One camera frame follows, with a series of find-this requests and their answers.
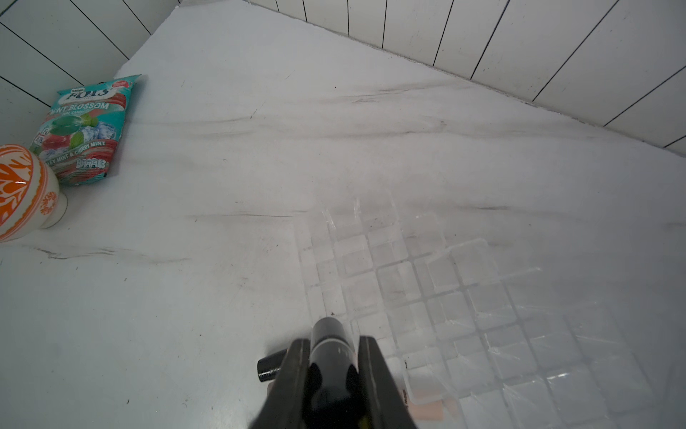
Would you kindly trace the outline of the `clear acrylic lipstick organizer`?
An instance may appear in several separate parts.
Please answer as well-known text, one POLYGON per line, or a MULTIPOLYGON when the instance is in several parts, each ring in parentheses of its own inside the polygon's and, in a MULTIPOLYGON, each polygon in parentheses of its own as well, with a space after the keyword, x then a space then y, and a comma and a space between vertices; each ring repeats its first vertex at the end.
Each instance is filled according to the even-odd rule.
POLYGON ((388 195, 298 214, 310 319, 379 344, 402 393, 463 428, 682 428, 685 318, 649 291, 575 297, 388 195))

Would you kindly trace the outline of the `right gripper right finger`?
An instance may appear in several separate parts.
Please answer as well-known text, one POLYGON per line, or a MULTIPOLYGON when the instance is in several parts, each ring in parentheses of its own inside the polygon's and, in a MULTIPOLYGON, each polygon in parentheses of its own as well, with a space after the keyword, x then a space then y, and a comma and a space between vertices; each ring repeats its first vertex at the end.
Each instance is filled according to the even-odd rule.
POLYGON ((416 429, 377 341, 361 336, 357 369, 364 416, 358 426, 369 429, 416 429))

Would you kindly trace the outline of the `orange white patterned bowl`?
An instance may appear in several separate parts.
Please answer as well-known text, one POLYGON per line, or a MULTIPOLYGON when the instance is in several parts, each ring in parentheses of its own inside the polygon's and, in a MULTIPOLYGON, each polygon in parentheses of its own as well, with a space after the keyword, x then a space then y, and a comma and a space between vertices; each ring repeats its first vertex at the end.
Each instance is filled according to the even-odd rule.
POLYGON ((1 146, 1 241, 52 227, 67 207, 68 198, 44 161, 22 146, 1 146))

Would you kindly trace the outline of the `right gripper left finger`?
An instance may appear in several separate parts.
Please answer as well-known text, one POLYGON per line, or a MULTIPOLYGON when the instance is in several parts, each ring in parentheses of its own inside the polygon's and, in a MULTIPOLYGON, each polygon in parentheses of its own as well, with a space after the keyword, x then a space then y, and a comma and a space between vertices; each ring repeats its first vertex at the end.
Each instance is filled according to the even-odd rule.
POLYGON ((272 381, 273 387, 250 428, 305 428, 303 410, 311 343, 296 339, 287 350, 280 373, 272 381))

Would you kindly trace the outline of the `teal mint candy bag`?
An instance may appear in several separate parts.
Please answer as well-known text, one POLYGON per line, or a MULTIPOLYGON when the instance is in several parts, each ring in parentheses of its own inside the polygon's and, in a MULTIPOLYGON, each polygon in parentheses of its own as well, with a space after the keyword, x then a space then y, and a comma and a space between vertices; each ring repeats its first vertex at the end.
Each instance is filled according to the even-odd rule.
POLYGON ((30 151, 46 162, 62 186, 90 184, 107 176, 138 78, 58 92, 30 151))

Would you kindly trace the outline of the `pink clear lip gloss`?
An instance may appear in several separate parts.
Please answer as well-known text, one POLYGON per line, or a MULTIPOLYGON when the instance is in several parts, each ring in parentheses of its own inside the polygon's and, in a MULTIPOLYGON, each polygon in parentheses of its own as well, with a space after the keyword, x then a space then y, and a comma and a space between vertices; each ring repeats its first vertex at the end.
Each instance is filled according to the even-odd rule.
POLYGON ((405 387, 399 389, 404 405, 418 427, 450 428, 454 419, 448 413, 444 400, 437 400, 425 404, 413 402, 405 387))

